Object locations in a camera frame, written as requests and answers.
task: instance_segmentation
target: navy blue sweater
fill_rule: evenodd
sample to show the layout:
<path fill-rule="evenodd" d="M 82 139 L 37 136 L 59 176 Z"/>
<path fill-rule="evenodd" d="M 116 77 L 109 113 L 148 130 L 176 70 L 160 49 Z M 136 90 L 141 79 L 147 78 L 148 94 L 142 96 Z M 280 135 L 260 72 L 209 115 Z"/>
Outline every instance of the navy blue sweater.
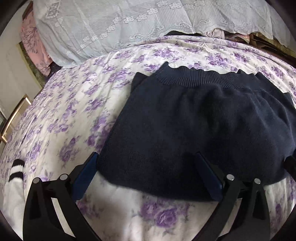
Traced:
<path fill-rule="evenodd" d="M 111 183 L 153 195 L 211 200 L 194 165 L 200 152 L 225 174 L 272 184 L 296 145 L 296 110 L 261 73 L 170 68 L 137 73 L 100 153 Z"/>

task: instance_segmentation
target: black stripe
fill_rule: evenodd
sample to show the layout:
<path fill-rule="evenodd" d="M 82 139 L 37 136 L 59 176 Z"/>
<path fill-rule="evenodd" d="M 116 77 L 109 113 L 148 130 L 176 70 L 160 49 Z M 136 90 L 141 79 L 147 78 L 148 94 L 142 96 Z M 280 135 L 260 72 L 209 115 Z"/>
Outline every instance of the black stripe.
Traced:
<path fill-rule="evenodd" d="M 24 174 L 22 172 L 16 172 L 14 174 L 11 174 L 9 177 L 9 182 L 14 179 L 15 177 L 19 177 L 21 179 L 24 179 Z"/>
<path fill-rule="evenodd" d="M 16 159 L 13 164 L 12 164 L 12 167 L 14 166 L 18 166 L 18 165 L 22 165 L 23 167 L 25 166 L 25 162 L 20 160 L 20 159 Z"/>

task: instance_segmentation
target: pink garment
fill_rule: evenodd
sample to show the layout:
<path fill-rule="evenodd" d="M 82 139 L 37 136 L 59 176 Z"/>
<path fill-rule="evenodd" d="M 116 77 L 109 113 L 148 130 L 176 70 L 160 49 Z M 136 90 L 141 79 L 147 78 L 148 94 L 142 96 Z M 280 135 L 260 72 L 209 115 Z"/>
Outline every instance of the pink garment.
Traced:
<path fill-rule="evenodd" d="M 40 70 L 42 74 L 48 76 L 50 73 L 49 65 L 52 59 L 49 57 L 36 28 L 33 11 L 22 22 L 20 32 L 22 43 L 27 51 L 28 56 Z"/>

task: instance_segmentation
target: clothing pile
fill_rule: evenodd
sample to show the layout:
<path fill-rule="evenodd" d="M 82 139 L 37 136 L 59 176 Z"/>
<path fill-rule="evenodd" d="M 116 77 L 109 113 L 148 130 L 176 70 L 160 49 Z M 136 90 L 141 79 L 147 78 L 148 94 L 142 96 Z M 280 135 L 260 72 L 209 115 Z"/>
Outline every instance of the clothing pile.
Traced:
<path fill-rule="evenodd" d="M 171 68 L 136 73 L 131 95 L 100 153 L 111 183 L 152 195 L 212 200 L 198 175 L 200 153 L 225 174 L 264 185 L 286 177 L 296 149 L 296 110 L 261 73 Z"/>

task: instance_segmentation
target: dark blue garment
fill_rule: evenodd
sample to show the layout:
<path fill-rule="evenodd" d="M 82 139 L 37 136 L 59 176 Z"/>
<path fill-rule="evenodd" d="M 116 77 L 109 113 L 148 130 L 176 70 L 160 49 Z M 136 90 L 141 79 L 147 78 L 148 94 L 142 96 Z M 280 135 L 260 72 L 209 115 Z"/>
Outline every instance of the dark blue garment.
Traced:
<path fill-rule="evenodd" d="M 286 176 L 296 110 L 261 73 L 161 68 L 137 73 L 97 162 L 111 183 L 149 194 L 211 200 L 196 167 L 200 152 L 225 174 L 264 185 Z"/>

